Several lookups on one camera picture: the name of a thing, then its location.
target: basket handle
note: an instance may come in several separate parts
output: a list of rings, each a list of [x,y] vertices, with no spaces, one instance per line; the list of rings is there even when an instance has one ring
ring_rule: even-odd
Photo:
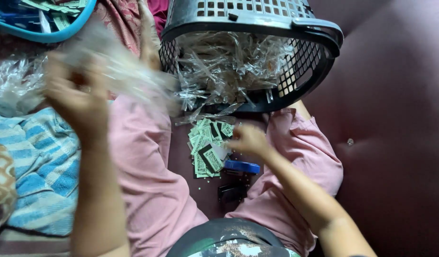
[[[338,52],[340,51],[341,45],[343,44],[344,36],[343,32],[341,31],[340,27],[330,21],[327,20],[320,20],[320,19],[313,19],[313,18],[293,18],[292,19],[292,26],[293,27],[307,27],[307,26],[313,26],[313,27],[320,27],[320,28],[326,28],[330,29],[336,37],[336,41],[338,44]]]

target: clear plastic bag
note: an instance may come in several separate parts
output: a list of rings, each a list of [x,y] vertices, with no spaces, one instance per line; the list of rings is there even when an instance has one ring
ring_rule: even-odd
[[[0,61],[0,115],[8,118],[28,114],[44,99],[47,57],[16,52]]]
[[[287,38],[243,32],[194,32],[177,38],[181,50],[177,73],[181,83],[183,110],[193,111],[184,122],[201,115],[201,108],[211,104],[254,103],[251,90],[265,90],[268,102],[271,89],[277,87],[282,66],[294,47]],[[199,98],[205,101],[194,110]]]
[[[106,65],[102,72],[111,81],[108,90],[131,96],[146,108],[168,112],[171,116],[179,113],[176,77],[147,67],[101,23],[89,21],[61,50],[65,53],[64,62],[80,73],[85,68],[85,59],[93,55],[103,58]]]

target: striped cloth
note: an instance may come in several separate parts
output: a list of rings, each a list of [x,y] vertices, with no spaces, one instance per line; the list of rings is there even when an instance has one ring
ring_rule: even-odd
[[[79,141],[52,108],[0,116],[0,144],[12,156],[18,200],[8,225],[49,235],[72,230],[78,196]]]

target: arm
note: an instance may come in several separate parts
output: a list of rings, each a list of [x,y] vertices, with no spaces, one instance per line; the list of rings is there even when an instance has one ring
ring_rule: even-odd
[[[72,126],[81,147],[79,196],[71,234],[72,256],[130,256],[121,190],[108,154],[108,91],[98,62],[90,63],[82,81],[90,93],[76,90],[72,71],[58,54],[49,55],[45,95]]]
[[[239,140],[228,146],[262,158],[283,185],[285,196],[318,235],[326,256],[376,256],[342,206],[271,147],[262,131],[243,125],[234,130],[234,137]]]

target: blue plastic basket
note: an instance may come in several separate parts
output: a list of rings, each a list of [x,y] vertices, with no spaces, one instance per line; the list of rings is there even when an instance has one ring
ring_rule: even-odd
[[[89,19],[89,16],[91,16],[92,11],[94,10],[95,5],[96,0],[88,0],[88,3],[86,4],[81,14],[77,17],[77,19],[75,19],[75,21],[70,26],[61,31],[53,33],[27,31],[19,27],[8,25],[4,23],[2,19],[0,19],[0,30],[13,36],[40,43],[61,42],[72,37],[83,27],[83,25],[85,25],[86,21]]]

